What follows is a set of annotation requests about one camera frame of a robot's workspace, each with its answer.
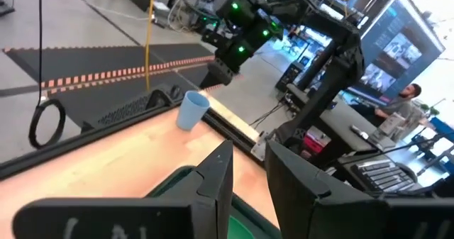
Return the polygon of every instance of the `black robotic arm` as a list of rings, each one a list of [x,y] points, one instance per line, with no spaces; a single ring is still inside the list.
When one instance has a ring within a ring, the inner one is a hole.
[[[354,15],[342,21],[318,9],[312,0],[216,0],[219,18],[240,28],[230,39],[207,32],[202,40],[215,45],[215,60],[209,64],[200,87],[230,84],[240,66],[270,38],[282,38],[283,27],[305,25],[333,40],[312,63],[298,84],[306,89],[313,78],[326,68],[321,86],[296,117],[276,130],[277,140],[296,153],[301,140],[315,118],[332,102],[336,94],[360,80],[364,74],[361,39]]]

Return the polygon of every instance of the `black mat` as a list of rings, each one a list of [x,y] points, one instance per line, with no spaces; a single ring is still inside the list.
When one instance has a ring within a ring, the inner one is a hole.
[[[187,78],[198,78],[200,75],[206,74],[207,71],[205,66],[201,66],[182,70],[181,73]],[[194,89],[176,72],[166,72],[150,77],[151,86],[157,86],[162,83],[169,85],[178,84],[182,91]],[[145,78],[141,77],[95,87],[58,92],[51,94],[50,98],[60,100],[66,108],[67,115],[78,126],[82,127],[83,121],[97,118],[105,114],[111,107],[125,103],[145,91]]]
[[[64,79],[79,75],[142,67],[144,48],[136,46],[111,48],[64,48],[43,51],[43,82],[51,79]],[[27,74],[38,81],[38,51],[9,50],[6,54]],[[207,57],[212,55],[198,44],[151,45],[150,64],[162,64],[177,60]],[[198,65],[179,71],[179,74],[192,84],[199,86],[208,70],[206,65]],[[180,85],[182,91],[193,89],[187,81],[175,72],[150,75],[150,85]],[[112,106],[122,104],[146,91],[144,77],[126,79],[119,82],[83,87],[50,94],[59,99],[67,115],[78,125],[96,118]]]
[[[30,77],[38,81],[38,50],[12,49],[6,54]],[[53,48],[43,50],[43,82],[142,67],[145,49],[138,46],[108,48]],[[213,55],[199,44],[150,45],[150,64]]]

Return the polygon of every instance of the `man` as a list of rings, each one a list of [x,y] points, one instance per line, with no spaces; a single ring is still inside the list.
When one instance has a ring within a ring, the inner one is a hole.
[[[399,96],[391,101],[388,105],[372,109],[364,105],[353,105],[352,107],[362,116],[364,116],[374,126],[380,126],[394,112],[404,118],[410,117],[413,111],[411,100],[421,94],[421,87],[418,84],[410,84],[404,88]]]

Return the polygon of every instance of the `green mat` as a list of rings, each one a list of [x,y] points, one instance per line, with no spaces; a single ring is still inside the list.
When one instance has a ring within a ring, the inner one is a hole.
[[[185,178],[195,167],[184,166],[173,172],[146,197],[158,197]],[[255,209],[233,194],[228,239],[281,239],[280,231]]]

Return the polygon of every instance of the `plastic cup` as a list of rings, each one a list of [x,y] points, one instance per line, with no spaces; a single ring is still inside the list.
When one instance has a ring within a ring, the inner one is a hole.
[[[191,130],[210,107],[208,99],[197,91],[187,91],[179,107],[177,126],[182,130]]]

